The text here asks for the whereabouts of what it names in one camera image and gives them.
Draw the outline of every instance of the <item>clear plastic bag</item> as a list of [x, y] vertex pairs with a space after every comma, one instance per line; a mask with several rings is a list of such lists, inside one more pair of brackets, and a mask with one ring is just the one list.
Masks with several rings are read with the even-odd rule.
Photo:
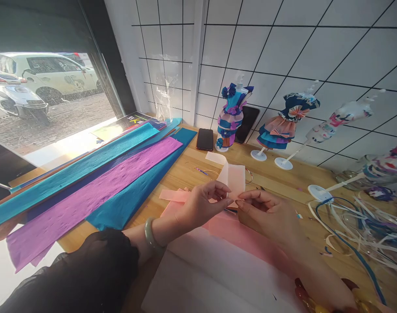
[[172, 123], [171, 97], [174, 95], [174, 86], [178, 80], [178, 75], [167, 79], [156, 78], [156, 90], [154, 91], [155, 118], [162, 123]]

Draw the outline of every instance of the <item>car window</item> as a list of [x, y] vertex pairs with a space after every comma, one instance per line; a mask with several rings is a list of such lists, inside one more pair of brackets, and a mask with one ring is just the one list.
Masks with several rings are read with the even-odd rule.
[[37, 74], [62, 72], [54, 57], [27, 58], [31, 70]]
[[63, 72], [73, 72], [76, 70], [81, 70], [81, 67], [79, 67], [74, 62], [67, 60], [65, 58], [56, 58], [56, 61], [60, 65]]
[[16, 73], [16, 62], [10, 58], [3, 56], [0, 58], [0, 71], [7, 74]]

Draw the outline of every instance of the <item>person's left hand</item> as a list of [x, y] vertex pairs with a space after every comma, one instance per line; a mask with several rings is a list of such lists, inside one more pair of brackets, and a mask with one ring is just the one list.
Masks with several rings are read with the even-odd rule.
[[[195, 186], [182, 209], [175, 213], [175, 218], [187, 231], [200, 227], [233, 203], [233, 199], [226, 198], [229, 192], [232, 192], [229, 187], [216, 180]], [[212, 198], [217, 202], [210, 203]]]

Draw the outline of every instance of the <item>black phone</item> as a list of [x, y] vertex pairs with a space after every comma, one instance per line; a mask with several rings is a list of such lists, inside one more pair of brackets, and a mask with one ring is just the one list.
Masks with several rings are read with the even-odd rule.
[[258, 117], [259, 109], [254, 107], [244, 106], [242, 108], [242, 112], [243, 112], [242, 125], [236, 131], [236, 136], [235, 136], [235, 142], [238, 144], [243, 144], [245, 142], [246, 137], [248, 136], [249, 132], [252, 129], [252, 126], [254, 125]]
[[196, 147], [198, 150], [213, 151], [213, 130], [200, 128]]

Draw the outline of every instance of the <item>blue and pink paper dress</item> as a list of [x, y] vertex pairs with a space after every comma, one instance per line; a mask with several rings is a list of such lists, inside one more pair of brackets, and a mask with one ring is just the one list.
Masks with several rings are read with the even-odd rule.
[[227, 101], [217, 119], [217, 147], [229, 148], [235, 141], [236, 131], [242, 125], [242, 108], [246, 105], [253, 89], [252, 86], [243, 87], [240, 90], [247, 90], [248, 92], [242, 93], [236, 90], [236, 85], [233, 83], [230, 84], [229, 88], [224, 87], [222, 89], [222, 97]]
[[259, 128], [257, 141], [267, 149], [285, 149], [295, 136], [296, 124], [310, 110], [320, 106], [311, 94], [289, 93], [284, 96], [285, 109]]

